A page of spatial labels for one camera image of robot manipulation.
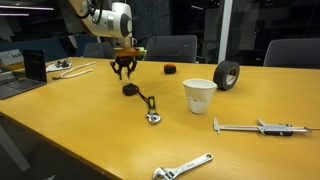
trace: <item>laptop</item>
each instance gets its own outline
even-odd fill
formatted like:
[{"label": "laptop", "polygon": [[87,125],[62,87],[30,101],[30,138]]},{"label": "laptop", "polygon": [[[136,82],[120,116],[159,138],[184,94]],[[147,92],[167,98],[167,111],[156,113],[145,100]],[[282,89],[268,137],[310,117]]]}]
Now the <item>laptop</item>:
[{"label": "laptop", "polygon": [[25,77],[0,85],[0,99],[38,88],[47,84],[43,50],[23,50]]}]

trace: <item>desk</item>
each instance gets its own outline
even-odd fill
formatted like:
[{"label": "desk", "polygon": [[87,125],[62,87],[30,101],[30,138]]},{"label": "desk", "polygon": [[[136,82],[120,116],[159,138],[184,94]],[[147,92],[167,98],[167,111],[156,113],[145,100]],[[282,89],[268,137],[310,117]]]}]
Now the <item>desk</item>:
[{"label": "desk", "polygon": [[212,79],[215,65],[179,64],[165,75],[161,62],[138,62],[131,80],[156,97],[162,122],[151,126],[138,95],[124,96],[109,60],[70,58],[73,66],[96,61],[94,71],[0,101],[7,118],[39,133],[106,176],[151,179],[157,167],[178,167],[204,153],[210,163],[178,179],[318,179],[320,132],[291,137],[213,131],[222,125],[290,123],[320,128],[320,71],[241,67],[237,84],[216,91],[204,114],[189,111],[182,86],[188,78]]}]

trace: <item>black object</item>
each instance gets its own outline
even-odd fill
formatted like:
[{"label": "black object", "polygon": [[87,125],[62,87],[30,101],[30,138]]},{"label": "black object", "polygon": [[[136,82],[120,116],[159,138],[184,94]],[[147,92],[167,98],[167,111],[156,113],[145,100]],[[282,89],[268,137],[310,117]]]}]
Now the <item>black object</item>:
[{"label": "black object", "polygon": [[70,61],[69,60],[64,60],[64,61],[57,61],[55,63],[56,67],[59,68],[59,67],[62,67],[62,68],[67,68],[70,66]]},{"label": "black object", "polygon": [[26,77],[0,85],[0,99],[35,89],[47,84],[43,50],[23,50]]},{"label": "black object", "polygon": [[197,36],[155,36],[149,39],[146,50],[146,61],[195,63]]},{"label": "black object", "polygon": [[174,74],[177,71],[177,68],[174,64],[166,64],[163,67],[165,74]]},{"label": "black object", "polygon": [[99,59],[114,59],[115,53],[113,45],[110,42],[87,43],[83,50],[83,57],[99,58]]},{"label": "black object", "polygon": [[60,36],[58,37],[60,45],[67,53],[68,57],[75,56],[76,48],[73,46],[72,42],[70,41],[68,36]]},{"label": "black object", "polygon": [[128,36],[131,31],[128,30],[128,23],[131,21],[131,18],[127,14],[122,14],[120,19],[120,30],[123,37]]},{"label": "black object", "polygon": [[156,103],[154,96],[149,96],[147,99],[147,104],[149,107],[149,111],[156,111]]},{"label": "black object", "polygon": [[130,83],[122,87],[122,92],[126,96],[132,96],[139,92],[139,87]]},{"label": "black object", "polygon": [[20,78],[26,77],[26,71],[25,70],[12,71],[12,74],[16,79],[20,79]]},{"label": "black object", "polygon": [[319,47],[320,38],[273,40],[264,66],[320,69]]},{"label": "black object", "polygon": [[136,69],[137,61],[132,56],[123,56],[123,57],[116,57],[116,60],[110,62],[110,65],[115,73],[119,75],[119,79],[122,80],[121,71],[123,67],[128,69],[127,76],[130,78],[130,74]]},{"label": "black object", "polygon": [[213,82],[218,85],[219,89],[227,91],[237,82],[239,73],[239,63],[233,61],[222,61],[218,64],[214,72]]},{"label": "black object", "polygon": [[269,136],[292,136],[293,135],[293,131],[263,131],[263,133],[265,135],[269,135]]}]

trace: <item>wrench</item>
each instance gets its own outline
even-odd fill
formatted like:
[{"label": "wrench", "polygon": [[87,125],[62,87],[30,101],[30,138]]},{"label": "wrench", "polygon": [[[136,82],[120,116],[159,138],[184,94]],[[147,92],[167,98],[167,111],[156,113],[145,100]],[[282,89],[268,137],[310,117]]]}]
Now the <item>wrench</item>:
[{"label": "wrench", "polygon": [[149,96],[147,99],[149,112],[147,113],[146,117],[149,120],[149,123],[153,126],[160,122],[161,116],[156,113],[156,104],[154,96]]},{"label": "wrench", "polygon": [[153,180],[173,180],[175,179],[179,174],[188,171],[192,168],[195,168],[201,164],[204,164],[208,161],[211,161],[213,159],[213,155],[210,153],[206,153],[178,168],[157,168],[153,173]]}]

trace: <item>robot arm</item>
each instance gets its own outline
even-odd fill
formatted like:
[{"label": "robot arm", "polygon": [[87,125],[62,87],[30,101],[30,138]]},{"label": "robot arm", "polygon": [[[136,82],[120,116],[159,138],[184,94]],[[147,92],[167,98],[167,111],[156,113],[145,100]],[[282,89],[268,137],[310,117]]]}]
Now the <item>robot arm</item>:
[{"label": "robot arm", "polygon": [[112,10],[102,10],[99,6],[104,0],[69,0],[78,17],[82,19],[88,33],[101,37],[132,37],[132,16],[128,4],[115,2]]},{"label": "robot arm", "polygon": [[108,11],[102,10],[103,0],[69,0],[69,2],[77,16],[82,19],[87,32],[95,36],[122,38],[121,48],[115,48],[116,58],[110,64],[120,80],[123,72],[129,79],[137,64],[135,56],[139,55],[139,49],[132,47],[130,6],[115,2],[112,4],[112,10]]}]

